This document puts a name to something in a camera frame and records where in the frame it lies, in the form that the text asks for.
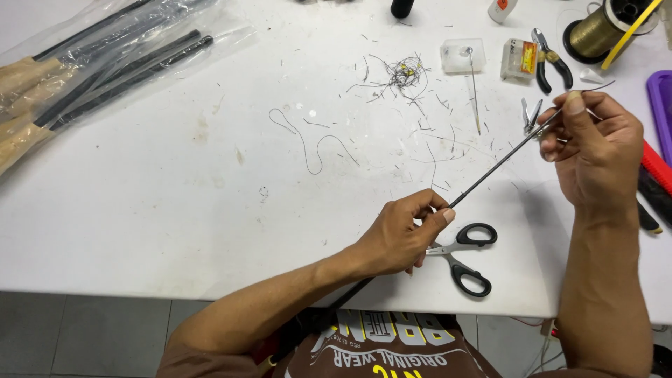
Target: purple tray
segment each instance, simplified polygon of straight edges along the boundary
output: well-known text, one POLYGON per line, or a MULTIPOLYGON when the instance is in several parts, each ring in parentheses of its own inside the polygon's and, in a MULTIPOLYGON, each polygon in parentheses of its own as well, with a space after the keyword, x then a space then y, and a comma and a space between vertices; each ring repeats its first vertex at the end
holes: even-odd
POLYGON ((646 81, 663 159, 672 167, 672 71, 658 71, 646 81))

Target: white table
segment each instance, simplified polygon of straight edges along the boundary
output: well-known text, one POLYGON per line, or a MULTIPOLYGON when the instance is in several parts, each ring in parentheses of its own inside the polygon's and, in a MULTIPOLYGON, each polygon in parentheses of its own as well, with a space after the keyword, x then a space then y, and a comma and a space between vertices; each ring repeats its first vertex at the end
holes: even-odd
MULTIPOLYGON (((0 50, 88 4, 2 2, 10 10, 0 15, 0 50), (38 3, 48 11, 34 11, 38 3)), ((569 22, 585 17, 587 0, 520 0, 502 26, 489 19, 489 3, 417 0, 405 20, 409 27, 395 22, 387 1, 246 2, 258 31, 253 46, 192 70, 187 79, 145 87, 2 177, 0 290, 216 299, 353 243, 386 201, 429 187, 434 165, 422 162, 431 161, 426 143, 437 160, 452 156, 451 141, 427 131, 411 134, 421 114, 401 97, 367 103, 376 88, 345 92, 362 82, 369 54, 393 62, 417 52, 432 68, 423 124, 447 139, 452 124, 455 155, 469 150, 462 159, 437 163, 434 182, 449 182, 450 189, 435 190, 455 199, 495 156, 510 150, 509 143, 523 138, 521 97, 534 106, 543 96, 534 81, 526 87, 500 80, 508 38, 529 40, 532 28, 540 27, 573 70, 575 88, 592 87, 578 80, 583 66, 567 56, 558 37, 569 22), (471 78, 444 75, 439 60, 446 38, 474 37, 484 40, 487 56, 485 71, 476 76, 480 118, 488 124, 481 137, 469 101, 471 78), (448 101, 451 116, 435 95, 448 101), (315 145, 327 134, 339 137, 359 166, 329 138, 320 146, 322 172, 308 173, 301 140, 269 120, 272 108, 282 109, 302 132, 314 172, 315 145)), ((637 39, 607 75, 617 80, 608 92, 643 121, 654 148, 644 83, 672 63, 664 38, 658 27, 637 39)), ((375 59, 368 65, 370 81, 388 79, 375 59)), ((560 76, 549 69, 548 77, 555 96, 562 91, 560 76)), ((534 143, 525 146, 460 203, 456 220, 438 239, 450 243, 472 221, 497 229, 491 249, 456 254, 490 279, 487 298, 462 294, 446 261, 428 258, 413 278, 376 278, 347 306, 554 316, 573 212, 553 166, 537 150, 534 143)), ((640 239, 641 281, 657 324, 672 324, 670 235, 666 229, 640 239)))

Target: person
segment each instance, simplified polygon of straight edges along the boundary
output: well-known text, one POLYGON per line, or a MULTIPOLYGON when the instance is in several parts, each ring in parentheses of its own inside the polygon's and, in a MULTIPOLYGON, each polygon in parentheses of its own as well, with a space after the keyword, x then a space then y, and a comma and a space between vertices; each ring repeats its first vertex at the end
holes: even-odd
MULTIPOLYGON (((555 163, 575 209, 556 320, 567 369, 537 375, 648 377, 653 341, 638 279, 635 199, 642 125, 604 93, 572 91, 554 104, 562 117, 543 134, 540 151, 555 163)), ((353 245, 227 295, 186 319, 171 335, 157 377, 260 377, 250 353, 262 340, 344 285, 422 267, 425 250, 454 217, 431 189, 388 202, 353 245), (414 226, 414 219, 422 225, 414 226)), ((272 375, 500 377, 465 341, 454 316, 346 309, 337 310, 331 326, 306 337, 272 375)))

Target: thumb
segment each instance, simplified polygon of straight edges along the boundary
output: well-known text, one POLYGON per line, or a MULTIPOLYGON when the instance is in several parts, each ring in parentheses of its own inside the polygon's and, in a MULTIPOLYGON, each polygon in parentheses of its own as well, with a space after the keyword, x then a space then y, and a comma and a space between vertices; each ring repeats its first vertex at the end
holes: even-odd
POLYGON ((436 240, 439 233, 453 221, 453 219, 455 219, 455 210, 439 210, 436 213, 427 216, 422 222, 422 225, 415 230, 415 233, 419 235, 423 243, 429 246, 436 240))
POLYGON ((602 141, 602 134, 599 133, 590 114, 586 111, 581 91, 569 93, 562 106, 562 118, 564 127, 567 128, 579 145, 593 145, 602 141))

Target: forearm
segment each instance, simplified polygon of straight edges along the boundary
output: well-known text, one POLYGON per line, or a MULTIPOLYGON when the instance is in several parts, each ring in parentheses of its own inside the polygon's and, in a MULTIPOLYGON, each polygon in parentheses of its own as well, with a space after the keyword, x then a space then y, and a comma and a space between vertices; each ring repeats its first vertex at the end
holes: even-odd
POLYGON ((639 284, 635 202, 604 215, 578 209, 558 328, 568 367, 647 377, 653 353, 639 284))
POLYGON ((360 278, 341 254, 269 278, 185 320, 171 335, 167 348, 185 344, 223 354, 248 352, 305 307, 360 278))

